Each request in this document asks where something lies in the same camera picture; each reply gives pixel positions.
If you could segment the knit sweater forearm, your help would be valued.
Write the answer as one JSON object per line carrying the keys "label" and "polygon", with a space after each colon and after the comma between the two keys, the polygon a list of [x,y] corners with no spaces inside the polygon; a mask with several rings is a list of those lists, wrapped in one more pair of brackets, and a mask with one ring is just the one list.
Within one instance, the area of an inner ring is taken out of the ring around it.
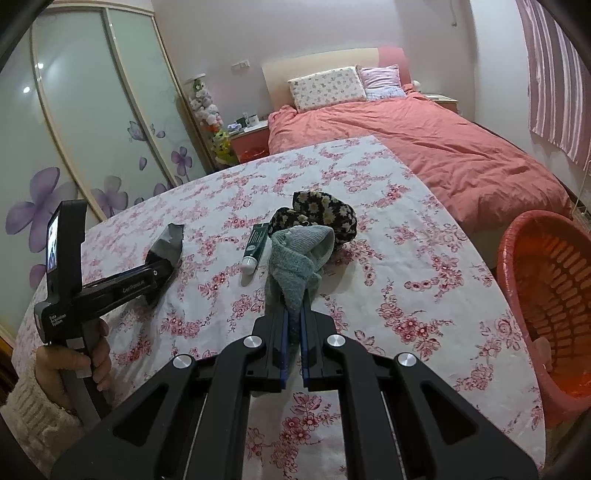
{"label": "knit sweater forearm", "polygon": [[48,399],[31,362],[19,377],[1,416],[35,468],[48,478],[57,459],[85,434],[79,418]]}

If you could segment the person left hand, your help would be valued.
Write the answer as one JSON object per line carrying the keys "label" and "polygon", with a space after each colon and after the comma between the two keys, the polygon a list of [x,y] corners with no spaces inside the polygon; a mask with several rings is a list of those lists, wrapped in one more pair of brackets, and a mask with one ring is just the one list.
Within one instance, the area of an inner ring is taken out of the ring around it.
{"label": "person left hand", "polygon": [[56,405],[73,412],[74,407],[66,393],[61,371],[77,371],[93,366],[92,382],[98,391],[111,387],[110,347],[106,340],[109,333],[107,324],[98,320],[100,341],[90,357],[62,346],[41,346],[36,350],[34,373],[37,383],[47,398]]}

